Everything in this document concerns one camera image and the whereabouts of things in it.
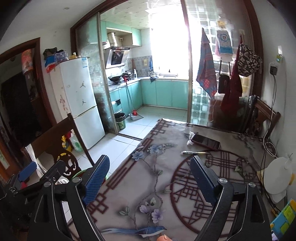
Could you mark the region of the person's right hand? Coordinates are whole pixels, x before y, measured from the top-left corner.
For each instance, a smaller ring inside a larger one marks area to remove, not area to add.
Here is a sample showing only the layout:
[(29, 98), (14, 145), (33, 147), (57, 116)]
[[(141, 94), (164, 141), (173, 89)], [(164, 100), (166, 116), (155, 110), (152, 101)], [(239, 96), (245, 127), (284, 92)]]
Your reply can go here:
[(173, 240), (169, 238), (167, 235), (162, 235), (157, 238), (157, 241), (173, 241)]

